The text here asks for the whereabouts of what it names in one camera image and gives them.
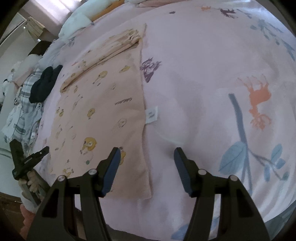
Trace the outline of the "white gloved left hand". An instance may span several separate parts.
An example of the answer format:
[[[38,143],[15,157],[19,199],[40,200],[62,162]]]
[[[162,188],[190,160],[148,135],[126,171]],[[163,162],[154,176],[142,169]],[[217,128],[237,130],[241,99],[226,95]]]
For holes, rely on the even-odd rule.
[[[18,185],[22,190],[21,200],[30,211],[40,206],[50,188],[35,170],[29,171],[24,179],[20,178]]]

